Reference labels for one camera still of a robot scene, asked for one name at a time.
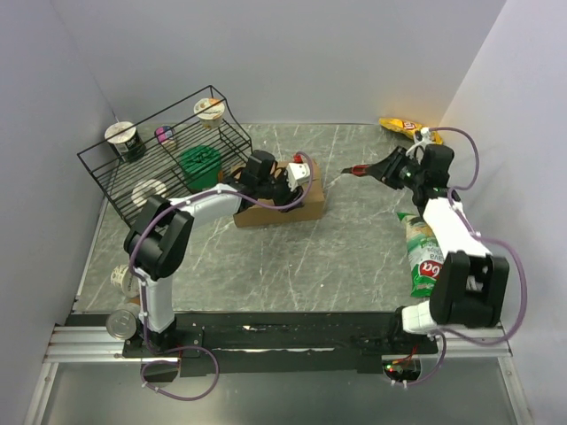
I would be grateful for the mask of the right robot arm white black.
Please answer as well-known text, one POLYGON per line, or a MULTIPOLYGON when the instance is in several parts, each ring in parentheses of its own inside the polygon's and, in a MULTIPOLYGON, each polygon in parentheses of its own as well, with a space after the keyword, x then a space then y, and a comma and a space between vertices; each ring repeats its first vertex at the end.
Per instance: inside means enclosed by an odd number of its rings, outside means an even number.
POLYGON ((391 189, 409 189, 422 219, 439 243, 444 262, 428 300, 401 309, 400 320, 387 331, 396 352, 408 352, 418 335, 447 332, 480 346, 502 344, 497 339, 473 338, 453 328, 494 328, 500 323, 509 263, 493 255, 467 223, 460 198, 448 187, 454 151, 428 144, 417 159, 397 147, 386 158, 364 167, 364 173, 391 189))

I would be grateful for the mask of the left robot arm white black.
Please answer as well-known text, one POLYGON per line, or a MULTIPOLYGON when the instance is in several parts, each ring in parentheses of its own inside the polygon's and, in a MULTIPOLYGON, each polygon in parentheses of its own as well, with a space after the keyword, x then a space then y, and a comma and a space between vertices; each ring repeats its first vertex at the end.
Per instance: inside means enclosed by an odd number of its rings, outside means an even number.
POLYGON ((141 335, 145 347, 164 356, 174 349, 173 275, 182 264, 193 229, 253 206, 288 213, 300 207, 314 183, 314 161, 281 167, 274 156, 256 150, 210 189, 187 197, 150 197, 124 241, 128 268, 138 280, 141 335))

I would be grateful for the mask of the red black utility knife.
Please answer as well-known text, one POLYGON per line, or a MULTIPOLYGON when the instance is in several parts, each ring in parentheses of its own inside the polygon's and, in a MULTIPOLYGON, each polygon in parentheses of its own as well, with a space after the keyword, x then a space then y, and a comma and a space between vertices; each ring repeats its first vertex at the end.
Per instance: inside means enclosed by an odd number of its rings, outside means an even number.
POLYGON ((341 170, 342 174, 350 174, 350 175, 354 175, 357 177, 362 177, 365 176, 367 174, 367 169, 369 168, 369 165, 356 165, 356 166, 351 166, 351 167, 346 167, 344 169, 341 170))

